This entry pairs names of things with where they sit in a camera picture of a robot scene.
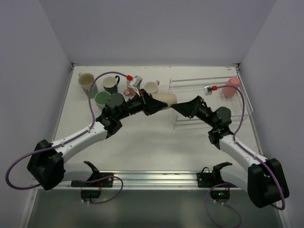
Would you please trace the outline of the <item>orange mug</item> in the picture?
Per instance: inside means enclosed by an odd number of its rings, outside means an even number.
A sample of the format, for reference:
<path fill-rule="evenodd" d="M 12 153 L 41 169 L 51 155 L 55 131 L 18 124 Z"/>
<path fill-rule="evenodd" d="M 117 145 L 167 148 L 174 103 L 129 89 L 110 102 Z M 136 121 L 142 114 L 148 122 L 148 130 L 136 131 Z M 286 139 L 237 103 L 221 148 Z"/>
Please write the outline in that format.
<path fill-rule="evenodd" d="M 134 90 L 132 88 L 126 88 L 123 92 L 125 96 L 134 96 Z"/>

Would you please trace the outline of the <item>pink mug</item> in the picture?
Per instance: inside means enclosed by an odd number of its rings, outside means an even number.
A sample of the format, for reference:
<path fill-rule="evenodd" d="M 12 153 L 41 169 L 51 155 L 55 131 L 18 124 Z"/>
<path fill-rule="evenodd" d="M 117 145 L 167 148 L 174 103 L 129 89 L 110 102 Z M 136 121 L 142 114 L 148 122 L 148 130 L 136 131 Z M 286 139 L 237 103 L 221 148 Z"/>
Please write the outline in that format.
<path fill-rule="evenodd" d="M 145 85 L 144 85 L 144 90 L 149 93 L 149 94 L 155 94 L 155 93 L 158 93 L 159 91 L 159 80 L 156 80 L 156 81 L 151 81 L 151 82 L 147 82 Z"/>

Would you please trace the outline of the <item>beige cup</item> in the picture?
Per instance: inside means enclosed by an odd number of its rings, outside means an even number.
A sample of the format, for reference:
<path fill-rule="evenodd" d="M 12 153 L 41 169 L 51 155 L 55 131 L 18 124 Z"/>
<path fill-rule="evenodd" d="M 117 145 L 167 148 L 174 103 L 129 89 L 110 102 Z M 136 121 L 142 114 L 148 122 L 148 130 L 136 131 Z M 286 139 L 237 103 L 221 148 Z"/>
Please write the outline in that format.
<path fill-rule="evenodd" d="M 172 93 L 153 93 L 151 94 L 153 99 L 164 102 L 167 104 L 167 107 L 162 110 L 170 109 L 172 105 L 177 104 L 177 97 Z"/>

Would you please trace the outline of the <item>coral pink cup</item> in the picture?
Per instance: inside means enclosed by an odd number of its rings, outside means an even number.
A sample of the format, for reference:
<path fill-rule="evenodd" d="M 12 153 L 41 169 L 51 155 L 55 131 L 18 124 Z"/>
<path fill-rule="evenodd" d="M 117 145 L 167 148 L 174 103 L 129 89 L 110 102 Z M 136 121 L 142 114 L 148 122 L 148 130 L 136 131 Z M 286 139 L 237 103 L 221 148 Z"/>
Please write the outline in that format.
<path fill-rule="evenodd" d="M 231 77 L 225 84 L 225 86 L 222 88 L 222 93 L 225 97 L 231 98 L 233 97 L 240 85 L 240 80 L 237 76 Z"/>

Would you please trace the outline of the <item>dark green mug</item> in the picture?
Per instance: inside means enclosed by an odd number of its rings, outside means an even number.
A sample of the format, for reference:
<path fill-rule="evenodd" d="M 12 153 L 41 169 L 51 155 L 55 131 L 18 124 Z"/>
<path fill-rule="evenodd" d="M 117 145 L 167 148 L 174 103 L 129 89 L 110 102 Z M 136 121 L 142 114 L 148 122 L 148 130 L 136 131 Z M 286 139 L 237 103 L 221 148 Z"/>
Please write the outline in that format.
<path fill-rule="evenodd" d="M 108 76 L 103 80 L 102 85 L 105 91 L 109 92 L 110 94 L 116 94 L 118 93 L 119 82 L 120 77 L 118 75 Z"/>

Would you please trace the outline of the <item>light green cup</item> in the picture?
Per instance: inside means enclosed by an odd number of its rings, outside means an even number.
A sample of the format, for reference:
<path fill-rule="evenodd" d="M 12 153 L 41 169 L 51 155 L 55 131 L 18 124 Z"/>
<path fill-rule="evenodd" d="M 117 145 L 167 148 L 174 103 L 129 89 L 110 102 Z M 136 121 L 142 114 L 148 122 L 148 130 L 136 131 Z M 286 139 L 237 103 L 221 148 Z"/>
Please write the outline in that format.
<path fill-rule="evenodd" d="M 107 91 L 98 92 L 94 97 L 97 107 L 102 110 L 109 101 L 110 96 L 111 94 Z"/>

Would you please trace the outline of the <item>cream and mint floral mug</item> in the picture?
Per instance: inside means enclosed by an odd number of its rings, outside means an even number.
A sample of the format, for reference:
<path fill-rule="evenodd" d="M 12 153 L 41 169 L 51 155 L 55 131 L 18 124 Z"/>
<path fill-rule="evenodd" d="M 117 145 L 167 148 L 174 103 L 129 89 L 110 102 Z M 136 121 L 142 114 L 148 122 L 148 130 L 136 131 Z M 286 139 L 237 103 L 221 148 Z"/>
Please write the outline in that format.
<path fill-rule="evenodd" d="M 78 74 L 78 83 L 81 86 L 84 93 L 91 99 L 95 97 L 98 93 L 98 88 L 94 82 L 94 75 L 90 73 L 79 73 Z"/>

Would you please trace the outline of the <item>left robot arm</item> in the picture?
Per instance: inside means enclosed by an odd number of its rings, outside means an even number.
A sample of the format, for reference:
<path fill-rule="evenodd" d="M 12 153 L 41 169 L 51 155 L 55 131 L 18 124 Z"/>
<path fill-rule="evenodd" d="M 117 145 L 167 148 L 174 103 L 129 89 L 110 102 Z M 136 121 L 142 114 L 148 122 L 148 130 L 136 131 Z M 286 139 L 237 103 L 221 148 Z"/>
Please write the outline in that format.
<path fill-rule="evenodd" d="M 150 95 L 143 89 L 128 101 L 120 93 L 111 95 L 101 115 L 88 127 L 61 140 L 39 142 L 43 149 L 31 156 L 27 169 L 45 190 L 63 181 L 97 182 L 101 176 L 91 162 L 71 164 L 68 160 L 92 144 L 117 133 L 122 127 L 122 119 L 139 112 L 152 115 L 175 102 L 169 95 Z"/>

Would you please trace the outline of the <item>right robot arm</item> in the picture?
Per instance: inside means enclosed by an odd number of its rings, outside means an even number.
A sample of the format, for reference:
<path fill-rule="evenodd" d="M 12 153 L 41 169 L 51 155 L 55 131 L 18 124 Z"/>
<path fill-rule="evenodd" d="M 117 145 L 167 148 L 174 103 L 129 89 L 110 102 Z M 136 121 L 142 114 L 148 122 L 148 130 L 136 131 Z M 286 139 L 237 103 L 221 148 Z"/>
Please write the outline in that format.
<path fill-rule="evenodd" d="M 229 128 L 232 121 L 228 108 L 220 107 L 212 111 L 200 96 L 171 107 L 185 117 L 197 117 L 208 124 L 212 128 L 208 132 L 210 143 L 241 166 L 241 170 L 229 162 L 214 166 L 212 174 L 217 183 L 230 183 L 244 190 L 258 208 L 278 201 L 282 203 L 280 210 L 285 208 L 289 189 L 281 163 L 255 153 L 236 137 L 236 133 Z"/>

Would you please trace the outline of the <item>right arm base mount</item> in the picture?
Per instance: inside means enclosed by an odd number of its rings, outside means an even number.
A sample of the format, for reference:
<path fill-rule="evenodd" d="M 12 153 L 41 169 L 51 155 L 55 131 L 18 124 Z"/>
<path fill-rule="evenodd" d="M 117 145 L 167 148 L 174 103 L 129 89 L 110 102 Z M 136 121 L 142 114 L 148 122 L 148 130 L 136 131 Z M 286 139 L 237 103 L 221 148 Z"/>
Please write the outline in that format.
<path fill-rule="evenodd" d="M 223 162 L 215 165 L 212 171 L 210 171 L 208 167 L 204 167 L 201 172 L 196 173 L 198 188 L 211 188 L 218 184 L 227 183 L 223 181 L 220 171 L 230 165 L 232 165 L 232 163 Z"/>

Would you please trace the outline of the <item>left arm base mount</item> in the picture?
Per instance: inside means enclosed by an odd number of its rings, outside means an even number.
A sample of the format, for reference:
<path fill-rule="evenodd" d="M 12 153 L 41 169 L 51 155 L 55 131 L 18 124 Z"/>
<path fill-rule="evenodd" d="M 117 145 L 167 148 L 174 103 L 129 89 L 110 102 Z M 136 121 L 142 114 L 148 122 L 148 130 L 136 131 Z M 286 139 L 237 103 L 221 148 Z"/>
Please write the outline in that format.
<path fill-rule="evenodd" d="M 86 188 L 86 187 L 105 187 L 105 188 L 111 188 L 113 186 L 114 181 L 114 174 L 112 172 L 100 172 L 91 162 L 84 161 L 83 162 L 85 168 L 89 168 L 89 171 L 91 171 L 91 174 L 88 178 L 85 178 L 84 180 L 81 180 L 77 178 L 76 180 L 72 180 L 71 186 L 72 187 L 80 187 L 80 188 Z"/>

